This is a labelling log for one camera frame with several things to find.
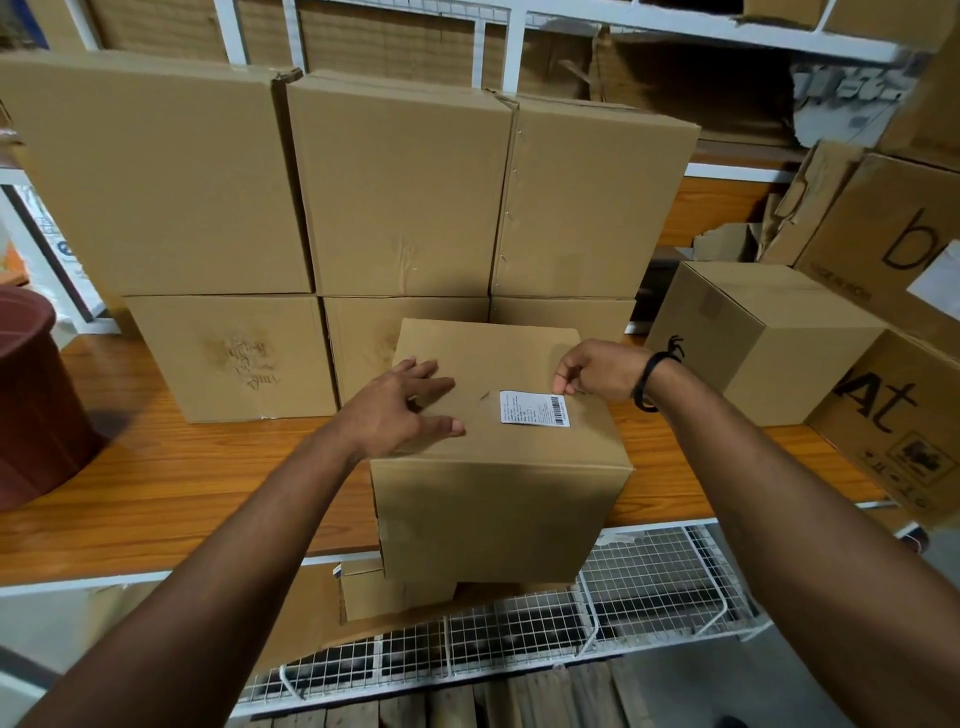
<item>black bracelet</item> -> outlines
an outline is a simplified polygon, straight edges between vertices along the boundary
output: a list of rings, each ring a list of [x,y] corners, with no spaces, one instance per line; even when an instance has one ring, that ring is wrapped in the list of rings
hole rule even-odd
[[[634,387],[634,404],[644,412],[659,412],[653,404],[647,404],[643,400],[643,391],[647,388],[647,379],[649,379],[650,374],[653,373],[654,367],[660,364],[663,359],[673,359],[676,362],[680,361],[680,358],[673,352],[655,353],[647,359],[647,365],[643,368],[643,374],[640,375],[640,379],[636,383],[636,387]]]

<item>red plastic bucket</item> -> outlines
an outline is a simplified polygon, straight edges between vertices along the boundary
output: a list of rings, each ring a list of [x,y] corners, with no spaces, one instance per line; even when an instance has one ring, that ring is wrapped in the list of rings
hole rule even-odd
[[[0,286],[0,509],[62,485],[104,443],[60,361],[56,320],[39,294]]]

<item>person's right arm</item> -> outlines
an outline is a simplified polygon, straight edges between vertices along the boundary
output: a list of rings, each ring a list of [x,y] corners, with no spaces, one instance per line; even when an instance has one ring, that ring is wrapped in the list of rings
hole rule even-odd
[[[625,400],[650,352],[588,340],[554,392]],[[670,423],[759,602],[857,724],[960,725],[960,593],[701,379],[662,361]]]

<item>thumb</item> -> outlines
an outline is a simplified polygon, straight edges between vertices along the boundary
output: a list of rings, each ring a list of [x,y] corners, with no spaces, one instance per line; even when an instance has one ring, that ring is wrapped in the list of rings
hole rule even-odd
[[[446,415],[437,417],[420,417],[420,435],[431,440],[442,440],[445,437],[460,437],[467,433],[467,429],[460,420]]]

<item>person's left arm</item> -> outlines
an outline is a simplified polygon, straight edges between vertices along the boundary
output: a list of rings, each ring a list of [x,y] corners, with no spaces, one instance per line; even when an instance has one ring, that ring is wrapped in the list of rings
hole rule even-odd
[[[368,384],[24,716],[22,726],[223,725],[330,501],[366,457],[464,433],[411,411],[449,377],[408,359]]]

